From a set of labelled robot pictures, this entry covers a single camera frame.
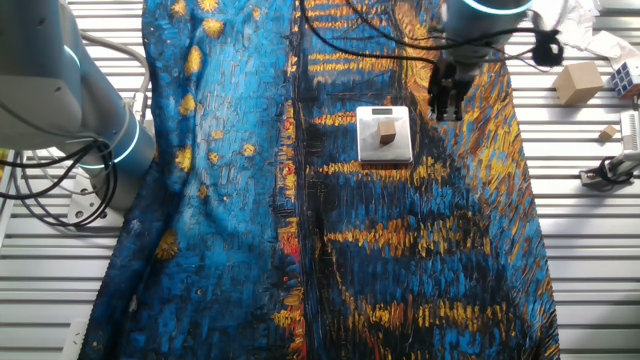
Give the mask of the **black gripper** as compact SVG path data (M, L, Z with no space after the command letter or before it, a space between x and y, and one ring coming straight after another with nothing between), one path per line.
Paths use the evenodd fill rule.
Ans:
M428 93L433 100L432 111L436 121L444 120L449 99L450 119L461 121L463 98L473 84L473 76L465 73L449 57L440 54L432 68Z

